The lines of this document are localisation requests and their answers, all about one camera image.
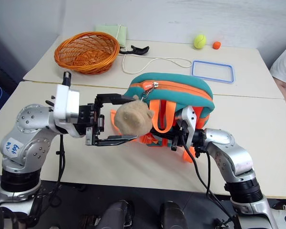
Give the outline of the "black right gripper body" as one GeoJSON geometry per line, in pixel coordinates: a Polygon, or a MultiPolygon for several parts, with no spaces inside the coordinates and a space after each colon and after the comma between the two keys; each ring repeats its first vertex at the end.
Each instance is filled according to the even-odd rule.
{"type": "Polygon", "coordinates": [[[190,149],[192,146],[192,137],[190,137],[189,125],[185,120],[173,128],[173,138],[171,140],[171,150],[176,151],[177,147],[185,146],[190,149]]]}

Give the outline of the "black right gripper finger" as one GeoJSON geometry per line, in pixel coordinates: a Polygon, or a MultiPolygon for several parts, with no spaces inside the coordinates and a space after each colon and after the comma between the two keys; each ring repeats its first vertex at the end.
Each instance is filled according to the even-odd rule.
{"type": "Polygon", "coordinates": [[[164,138],[167,140],[173,140],[174,139],[174,131],[168,131],[166,133],[160,133],[160,132],[157,132],[154,128],[152,128],[150,130],[150,133],[157,136],[157,137],[164,138]]]}

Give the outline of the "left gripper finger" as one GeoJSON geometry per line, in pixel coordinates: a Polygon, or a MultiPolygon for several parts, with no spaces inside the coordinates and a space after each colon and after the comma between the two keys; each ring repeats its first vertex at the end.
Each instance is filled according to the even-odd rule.
{"type": "Polygon", "coordinates": [[[110,135],[105,139],[99,138],[100,131],[93,127],[86,128],[86,140],[87,146],[118,146],[136,139],[137,135],[110,135]]]}
{"type": "Polygon", "coordinates": [[[94,106],[102,108],[103,104],[123,105],[125,103],[133,102],[132,97],[128,97],[122,94],[97,94],[94,106]]]}

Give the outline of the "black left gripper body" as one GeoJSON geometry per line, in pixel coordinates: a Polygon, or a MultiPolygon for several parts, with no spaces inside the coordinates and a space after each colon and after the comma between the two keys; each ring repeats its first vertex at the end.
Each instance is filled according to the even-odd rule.
{"type": "Polygon", "coordinates": [[[98,138],[100,132],[104,131],[104,121],[100,121],[100,118],[104,118],[101,108],[103,108],[103,104],[97,102],[79,106],[78,119],[73,124],[79,135],[86,135],[88,127],[95,138],[98,138]]]}

